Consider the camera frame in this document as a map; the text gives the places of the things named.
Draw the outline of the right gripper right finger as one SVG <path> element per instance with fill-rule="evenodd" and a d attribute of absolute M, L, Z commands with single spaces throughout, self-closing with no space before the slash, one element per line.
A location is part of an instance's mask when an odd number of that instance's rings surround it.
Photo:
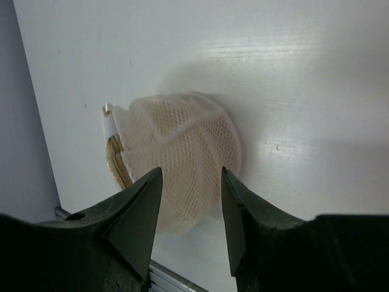
<path fill-rule="evenodd" d="M 309 225 L 221 172 L 230 273 L 238 291 L 309 291 Z"/>

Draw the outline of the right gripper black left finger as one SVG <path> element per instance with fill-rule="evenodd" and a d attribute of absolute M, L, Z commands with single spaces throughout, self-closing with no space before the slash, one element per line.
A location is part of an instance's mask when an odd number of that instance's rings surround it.
<path fill-rule="evenodd" d="M 33 227 L 36 291 L 148 291 L 162 198 L 157 167 L 127 189 L 61 221 Z"/>

